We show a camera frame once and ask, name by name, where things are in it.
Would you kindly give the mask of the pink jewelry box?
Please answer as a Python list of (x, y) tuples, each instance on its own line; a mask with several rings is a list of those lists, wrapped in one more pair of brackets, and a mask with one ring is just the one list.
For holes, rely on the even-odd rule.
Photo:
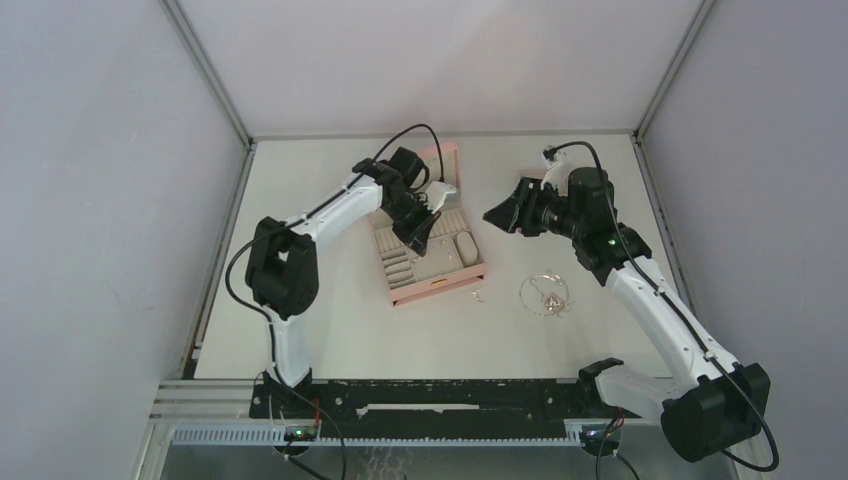
[[(378, 210), (368, 216), (393, 306), (409, 304), (453, 289), (481, 282), (487, 266), (460, 200), (446, 204), (430, 232), (427, 251), (417, 255), (392, 231), (389, 216)], [(478, 250), (476, 264), (464, 266), (456, 250), (458, 233), (469, 231)]]

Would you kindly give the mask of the small silver earring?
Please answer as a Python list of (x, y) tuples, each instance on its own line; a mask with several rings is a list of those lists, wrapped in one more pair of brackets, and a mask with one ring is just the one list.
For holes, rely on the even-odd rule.
[(471, 292), (471, 294), (472, 294), (472, 297), (475, 299), (476, 302), (478, 302), (480, 304), (483, 304), (485, 302), (485, 299), (483, 298), (482, 293), (479, 289), (473, 290)]

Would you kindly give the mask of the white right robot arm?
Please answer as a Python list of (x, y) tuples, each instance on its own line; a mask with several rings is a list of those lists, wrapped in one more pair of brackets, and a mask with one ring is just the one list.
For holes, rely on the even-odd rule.
[(764, 413), (771, 381), (744, 365), (707, 332), (668, 285), (641, 236), (617, 219), (614, 186), (604, 170), (579, 167), (560, 194), (548, 182), (519, 180), (483, 215), (509, 233), (569, 239), (581, 266), (634, 317), (670, 377), (643, 375), (608, 358), (580, 372), (578, 402), (592, 416), (620, 407), (659, 425), (672, 449), (697, 462), (759, 434), (774, 439)]

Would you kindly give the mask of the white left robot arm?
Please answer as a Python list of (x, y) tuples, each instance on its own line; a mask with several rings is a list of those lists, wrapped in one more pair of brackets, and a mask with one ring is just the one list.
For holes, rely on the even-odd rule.
[(273, 401), (286, 415), (305, 414), (313, 401), (311, 388), (301, 382), (311, 372), (304, 321), (319, 293), (320, 253), (359, 219), (382, 211), (402, 245), (425, 256), (442, 208), (459, 196), (455, 186), (432, 179), (417, 193), (413, 184), (426, 170), (423, 160), (405, 148), (388, 160), (366, 158), (318, 205), (284, 221), (266, 217), (257, 224), (245, 283), (252, 306), (269, 321), (268, 371), (280, 383)]

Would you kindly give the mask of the beige oval watch pillow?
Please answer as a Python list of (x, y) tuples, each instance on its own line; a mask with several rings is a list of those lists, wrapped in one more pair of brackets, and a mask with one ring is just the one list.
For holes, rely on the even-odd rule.
[(477, 263), (479, 250), (469, 231), (458, 233), (455, 239), (455, 245), (464, 266), (468, 267)]

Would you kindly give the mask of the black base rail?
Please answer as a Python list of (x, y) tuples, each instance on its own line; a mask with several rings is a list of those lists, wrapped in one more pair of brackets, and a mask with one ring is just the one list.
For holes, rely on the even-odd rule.
[(450, 405), (481, 410), (517, 410), (543, 419), (633, 418), (621, 407), (601, 402), (580, 381), (558, 379), (495, 380), (311, 380), (289, 389), (262, 374), (252, 386), (248, 415), (252, 419), (352, 420), (376, 405), (445, 409)]

